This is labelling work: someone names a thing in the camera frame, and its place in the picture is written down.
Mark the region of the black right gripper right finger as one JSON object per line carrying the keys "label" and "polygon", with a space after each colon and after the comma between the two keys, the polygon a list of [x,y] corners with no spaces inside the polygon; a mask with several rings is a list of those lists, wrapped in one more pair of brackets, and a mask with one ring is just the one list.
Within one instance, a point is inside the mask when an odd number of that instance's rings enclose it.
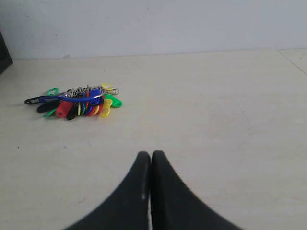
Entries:
{"label": "black right gripper right finger", "polygon": [[239,230],[203,203],[181,180],[165,153],[151,163],[151,215],[154,230]]}

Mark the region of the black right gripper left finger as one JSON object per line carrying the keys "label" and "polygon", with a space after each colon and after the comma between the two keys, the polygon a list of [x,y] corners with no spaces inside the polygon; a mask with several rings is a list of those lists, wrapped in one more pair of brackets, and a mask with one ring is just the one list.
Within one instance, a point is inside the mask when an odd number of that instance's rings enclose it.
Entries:
{"label": "black right gripper left finger", "polygon": [[68,230],[147,230],[150,155],[141,151],[120,185]]}

